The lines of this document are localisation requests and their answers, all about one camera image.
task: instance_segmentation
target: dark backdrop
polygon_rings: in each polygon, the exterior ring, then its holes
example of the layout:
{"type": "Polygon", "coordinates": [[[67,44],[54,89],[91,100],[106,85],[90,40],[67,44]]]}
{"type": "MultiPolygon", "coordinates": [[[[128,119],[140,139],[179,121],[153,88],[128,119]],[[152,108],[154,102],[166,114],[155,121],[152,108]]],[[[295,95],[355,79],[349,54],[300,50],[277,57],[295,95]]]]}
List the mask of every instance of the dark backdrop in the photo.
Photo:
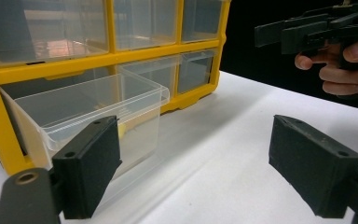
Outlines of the dark backdrop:
{"type": "Polygon", "coordinates": [[[255,47],[254,30],[257,25],[287,20],[300,16],[307,10],[341,3],[342,1],[337,0],[232,0],[226,30],[227,42],[220,69],[289,91],[358,107],[358,99],[342,100],[322,90],[323,82],[318,75],[322,65],[302,71],[295,67],[296,55],[282,55],[279,43],[255,47]]]}

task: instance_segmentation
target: yellow frame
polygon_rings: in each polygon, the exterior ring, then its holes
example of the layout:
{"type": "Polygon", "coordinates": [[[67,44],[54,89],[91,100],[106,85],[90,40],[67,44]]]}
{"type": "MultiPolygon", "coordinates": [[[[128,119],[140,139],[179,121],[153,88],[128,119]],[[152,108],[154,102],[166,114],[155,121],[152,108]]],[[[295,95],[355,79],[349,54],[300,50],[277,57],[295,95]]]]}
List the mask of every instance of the yellow frame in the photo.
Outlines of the yellow frame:
{"type": "MultiPolygon", "coordinates": [[[[213,58],[213,65],[210,74],[210,82],[206,85],[188,91],[183,94],[175,93],[170,102],[161,108],[161,113],[183,109],[195,104],[201,97],[213,92],[218,85],[219,67],[222,57],[223,46],[226,42],[226,27],[228,19],[228,11],[231,0],[223,1],[218,37],[214,40],[206,40],[194,43],[181,44],[181,27],[182,27],[182,12],[185,0],[178,0],[178,30],[176,44],[169,46],[162,46],[151,49],[139,49],[116,52],[114,46],[114,12],[113,1],[106,1],[107,20],[108,20],[108,35],[109,52],[104,55],[92,56],[87,58],[79,58],[73,60],[66,60],[53,63],[41,63],[29,65],[17,65],[11,67],[0,67],[0,85],[30,80],[35,78],[55,78],[62,77],[69,74],[74,74],[79,71],[87,69],[108,66],[118,63],[128,63],[138,60],[146,60],[167,55],[180,54],[183,52],[203,50],[203,49],[217,49],[217,54],[213,58]]],[[[5,105],[0,95],[0,162],[9,175],[16,174],[22,170],[34,167],[32,161],[28,156],[24,156],[21,152],[19,142],[13,127],[10,123],[5,105]]]]}

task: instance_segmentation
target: white tabletop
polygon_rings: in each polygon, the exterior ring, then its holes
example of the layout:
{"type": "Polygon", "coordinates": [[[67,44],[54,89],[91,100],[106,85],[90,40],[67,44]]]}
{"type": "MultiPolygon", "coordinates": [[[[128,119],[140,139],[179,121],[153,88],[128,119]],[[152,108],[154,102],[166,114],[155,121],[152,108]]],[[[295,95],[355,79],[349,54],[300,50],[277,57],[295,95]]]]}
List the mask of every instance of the white tabletop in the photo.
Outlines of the white tabletop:
{"type": "MultiPolygon", "coordinates": [[[[351,223],[351,209],[316,217],[269,165],[274,115],[358,152],[358,108],[222,72],[215,92],[160,117],[156,153],[109,185],[92,219],[62,223],[351,223]]],[[[6,178],[0,166],[0,189],[6,178]]]]}

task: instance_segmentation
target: storage organizer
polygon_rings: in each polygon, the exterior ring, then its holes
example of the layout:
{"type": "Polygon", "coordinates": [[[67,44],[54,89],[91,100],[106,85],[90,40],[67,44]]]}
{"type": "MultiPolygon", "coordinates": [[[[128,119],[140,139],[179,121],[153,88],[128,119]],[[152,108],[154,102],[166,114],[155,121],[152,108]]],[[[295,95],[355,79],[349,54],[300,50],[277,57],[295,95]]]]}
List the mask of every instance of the storage organizer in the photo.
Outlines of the storage organizer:
{"type": "Polygon", "coordinates": [[[88,122],[110,113],[123,133],[119,174],[152,153],[159,115],[217,88],[229,5],[0,0],[0,161],[7,173],[49,167],[88,122]]]}

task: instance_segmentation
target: transparent plastic bin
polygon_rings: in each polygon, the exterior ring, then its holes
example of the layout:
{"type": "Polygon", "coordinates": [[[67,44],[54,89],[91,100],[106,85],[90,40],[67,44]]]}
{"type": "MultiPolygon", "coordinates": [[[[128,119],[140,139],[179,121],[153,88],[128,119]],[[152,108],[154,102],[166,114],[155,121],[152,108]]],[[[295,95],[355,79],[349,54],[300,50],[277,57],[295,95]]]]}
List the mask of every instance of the transparent plastic bin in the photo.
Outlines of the transparent plastic bin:
{"type": "Polygon", "coordinates": [[[185,0],[182,42],[216,39],[225,1],[229,0],[185,0]]]}
{"type": "Polygon", "coordinates": [[[108,51],[104,0],[0,0],[0,66],[108,51]]]}
{"type": "Polygon", "coordinates": [[[182,54],[179,66],[177,92],[184,93],[209,83],[211,66],[217,49],[206,49],[182,54]]]}
{"type": "Polygon", "coordinates": [[[115,0],[116,49],[174,44],[178,0],[115,0]]]}
{"type": "Polygon", "coordinates": [[[37,167],[51,168],[51,157],[96,119],[116,115],[123,163],[115,178],[150,156],[157,146],[160,107],[167,88],[133,74],[117,74],[12,98],[0,87],[17,123],[26,152],[37,167]]]}
{"type": "Polygon", "coordinates": [[[180,55],[160,57],[135,63],[123,63],[117,66],[120,73],[133,73],[150,79],[170,90],[173,97],[177,66],[181,63],[180,55]]]}

